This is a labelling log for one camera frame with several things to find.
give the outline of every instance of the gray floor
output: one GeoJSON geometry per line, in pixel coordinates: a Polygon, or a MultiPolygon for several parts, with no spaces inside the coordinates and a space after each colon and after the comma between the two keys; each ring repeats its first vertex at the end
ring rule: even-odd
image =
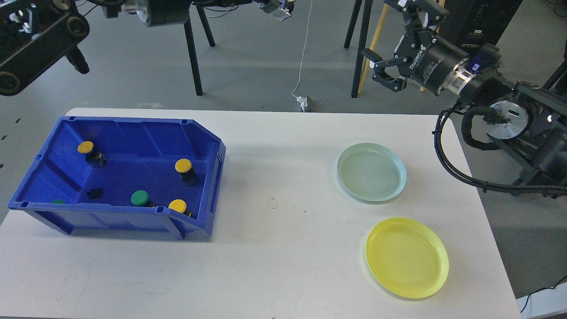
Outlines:
{"type": "MultiPolygon", "coordinates": [[[[88,16],[91,33],[80,44],[89,74],[63,59],[21,94],[0,97],[0,136],[7,136],[0,140],[0,205],[5,207],[56,118],[75,107],[297,111],[290,92],[298,80],[309,4],[298,0],[293,17],[282,23],[256,5],[209,19],[214,48],[192,12],[204,96],[194,94],[182,26],[146,28],[136,16],[105,19],[95,9],[88,16]]],[[[414,83],[395,94],[369,79],[357,99],[350,97],[358,28],[351,48],[342,44],[352,4],[314,0],[296,95],[308,94],[320,112],[437,114],[450,107],[454,95],[436,98],[414,83]]],[[[370,34],[381,8],[376,1],[370,34]]],[[[542,84],[562,61],[566,27],[567,19],[555,16],[545,0],[524,0],[498,43],[503,74],[542,84]]],[[[377,51],[391,56],[402,33],[401,16],[391,10],[377,51]]],[[[410,134],[411,124],[400,131],[410,134]]],[[[463,148],[475,177],[506,183],[517,178],[518,165],[502,152],[463,148]]],[[[516,297],[567,274],[567,198],[480,195],[516,297]]],[[[0,208],[0,220],[6,212],[0,208]]]]}

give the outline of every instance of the yellow button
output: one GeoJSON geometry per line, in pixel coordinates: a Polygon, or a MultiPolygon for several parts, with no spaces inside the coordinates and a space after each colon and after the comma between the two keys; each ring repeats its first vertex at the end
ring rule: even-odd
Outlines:
{"type": "Polygon", "coordinates": [[[183,214],[187,210],[187,204],[183,199],[176,199],[170,203],[169,208],[183,214]]]}
{"type": "Polygon", "coordinates": [[[193,167],[191,161],[186,158],[182,158],[175,163],[175,170],[178,173],[187,173],[191,167],[193,167]]]}
{"type": "Polygon", "coordinates": [[[84,141],[77,147],[77,151],[81,154],[89,154],[92,149],[95,148],[95,144],[91,141],[84,141]]]}

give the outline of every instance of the light blue plate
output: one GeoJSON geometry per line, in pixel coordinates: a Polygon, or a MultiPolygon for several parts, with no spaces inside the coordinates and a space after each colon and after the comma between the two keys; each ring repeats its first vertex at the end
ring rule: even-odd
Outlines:
{"type": "Polygon", "coordinates": [[[342,185],[367,202],[394,198],[404,189],[408,176],[396,153],[373,143],[347,148],[338,158],[337,172],[342,185]]]}

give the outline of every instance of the black cable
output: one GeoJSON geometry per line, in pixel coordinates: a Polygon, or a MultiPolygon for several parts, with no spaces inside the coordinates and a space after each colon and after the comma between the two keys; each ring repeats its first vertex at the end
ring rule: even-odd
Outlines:
{"type": "MultiPolygon", "coordinates": [[[[210,10],[210,11],[215,11],[215,12],[226,12],[226,10],[216,10],[216,9],[211,9],[211,8],[209,8],[209,7],[203,7],[203,8],[205,8],[205,9],[207,9],[207,10],[210,10]]],[[[230,9],[229,12],[230,12],[230,11],[234,11],[234,10],[236,10],[236,9],[238,9],[238,5],[236,5],[236,7],[232,8],[232,9],[230,9]]]]}
{"type": "Polygon", "coordinates": [[[126,0],[88,0],[101,7],[116,7],[126,3],[126,0]]]}
{"type": "Polygon", "coordinates": [[[442,111],[439,114],[439,117],[437,118],[437,124],[435,125],[435,130],[433,131],[435,152],[437,154],[437,157],[439,158],[439,161],[441,162],[441,165],[451,176],[455,177],[456,179],[458,179],[459,181],[465,184],[478,187],[482,189],[483,192],[496,191],[496,192],[505,192],[511,194],[541,193],[544,196],[567,195],[567,187],[551,186],[551,185],[520,186],[520,185],[490,183],[470,177],[467,174],[459,171],[448,160],[447,156],[443,151],[443,146],[441,144],[441,134],[443,132],[443,127],[445,126],[445,122],[449,119],[449,116],[455,112],[456,107],[457,104],[448,110],[442,111]]]}
{"type": "Polygon", "coordinates": [[[547,1],[547,3],[550,3],[554,6],[567,6],[567,2],[565,2],[565,0],[561,0],[561,2],[556,2],[551,0],[545,0],[545,1],[547,1]]]}
{"type": "Polygon", "coordinates": [[[90,10],[87,11],[87,13],[83,14],[83,16],[87,16],[87,14],[91,13],[92,10],[94,10],[94,8],[98,7],[99,5],[96,5],[94,7],[92,7],[90,10]]]}
{"type": "Polygon", "coordinates": [[[520,313],[524,312],[524,310],[526,309],[526,306],[528,306],[528,300],[530,299],[530,296],[531,296],[531,295],[533,295],[533,294],[535,294],[535,293],[537,293],[537,292],[543,291],[543,290],[555,289],[555,287],[559,286],[559,284],[560,284],[563,280],[565,280],[565,279],[567,279],[567,275],[565,275],[565,277],[561,278],[555,285],[553,285],[553,286],[551,286],[551,287],[539,288],[538,290],[536,290],[536,291],[532,292],[531,294],[529,294],[529,295],[528,295],[528,298],[526,298],[526,303],[524,304],[524,308],[522,308],[522,310],[520,310],[520,313]]]}
{"type": "Polygon", "coordinates": [[[451,110],[453,111],[453,113],[456,113],[456,114],[459,114],[459,115],[464,115],[464,112],[457,111],[457,110],[464,110],[465,108],[466,108],[466,105],[464,105],[459,100],[457,100],[455,102],[455,104],[453,104],[453,106],[451,106],[451,110]]]}
{"type": "Polygon", "coordinates": [[[563,4],[563,5],[553,5],[553,13],[555,13],[555,15],[558,16],[558,17],[560,17],[560,18],[564,18],[564,17],[567,16],[567,14],[561,15],[561,14],[557,13],[557,8],[559,8],[560,6],[565,6],[565,4],[563,4]]]}
{"type": "Polygon", "coordinates": [[[213,2],[214,0],[193,0],[194,5],[208,5],[213,2]]]}
{"type": "Polygon", "coordinates": [[[495,142],[485,143],[476,140],[472,137],[472,120],[477,115],[484,115],[484,120],[491,118],[491,121],[487,121],[489,124],[501,124],[504,121],[499,119],[499,113],[495,108],[491,107],[471,107],[463,115],[463,121],[461,123],[461,133],[463,134],[463,140],[470,146],[478,148],[480,150],[497,150],[500,149],[495,142]]]}

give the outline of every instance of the chair leg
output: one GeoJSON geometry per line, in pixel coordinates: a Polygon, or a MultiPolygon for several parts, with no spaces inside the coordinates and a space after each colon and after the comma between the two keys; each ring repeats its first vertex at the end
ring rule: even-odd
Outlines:
{"type": "Polygon", "coordinates": [[[193,72],[193,82],[195,83],[195,92],[198,96],[203,95],[201,86],[201,76],[199,75],[199,65],[197,64],[197,52],[195,51],[195,40],[193,39],[193,29],[191,28],[191,18],[187,18],[187,22],[183,24],[185,29],[185,39],[187,40],[187,50],[189,50],[189,60],[191,61],[191,71],[193,72]]]}
{"type": "Polygon", "coordinates": [[[363,56],[360,53],[366,46],[366,37],[368,36],[368,25],[370,24],[370,12],[372,11],[372,3],[374,0],[364,0],[364,10],[362,12],[362,25],[360,28],[360,38],[358,39],[358,49],[356,55],[356,65],[354,67],[353,87],[350,92],[352,98],[358,96],[358,85],[360,84],[360,75],[362,73],[363,56]]]}
{"type": "Polygon", "coordinates": [[[207,16],[205,14],[205,9],[202,6],[196,6],[197,13],[199,13],[199,18],[201,19],[201,23],[203,25],[203,29],[205,29],[205,34],[207,35],[207,40],[209,41],[209,45],[211,47],[215,46],[215,42],[213,39],[213,33],[211,32],[211,27],[209,26],[209,21],[207,20],[207,16]]]}
{"type": "Polygon", "coordinates": [[[356,20],[358,19],[358,14],[360,13],[361,4],[362,4],[362,0],[356,0],[356,2],[354,3],[353,13],[350,16],[349,29],[346,32],[345,45],[344,45],[345,49],[349,48],[350,41],[353,38],[354,26],[356,25],[356,20]]]}

